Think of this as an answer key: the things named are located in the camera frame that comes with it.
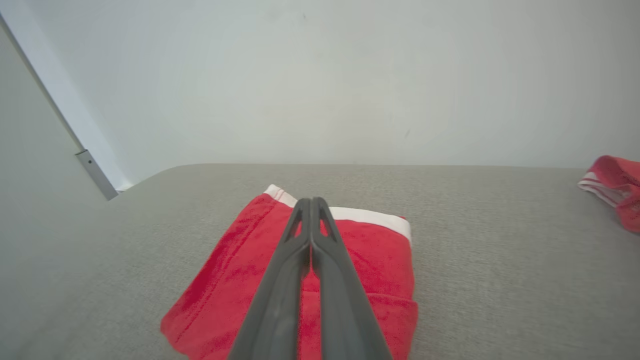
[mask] gray panel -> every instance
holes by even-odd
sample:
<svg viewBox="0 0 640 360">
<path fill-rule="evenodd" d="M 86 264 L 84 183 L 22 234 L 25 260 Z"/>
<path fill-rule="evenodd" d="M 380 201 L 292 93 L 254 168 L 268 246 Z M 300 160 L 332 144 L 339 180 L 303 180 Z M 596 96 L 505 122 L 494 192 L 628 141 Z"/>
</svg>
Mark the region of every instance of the gray panel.
<svg viewBox="0 0 640 360">
<path fill-rule="evenodd" d="M 98 166 L 98 163 L 95 162 L 93 156 L 89 150 L 85 150 L 79 154 L 76 154 L 78 160 L 84 169 L 89 173 L 89 176 L 93 179 L 93 182 L 98 186 L 100 191 L 107 200 L 111 200 L 114 197 L 118 196 L 118 192 L 113 188 L 113 185 L 109 182 L 109 179 L 104 175 L 102 169 Z"/>
</svg>

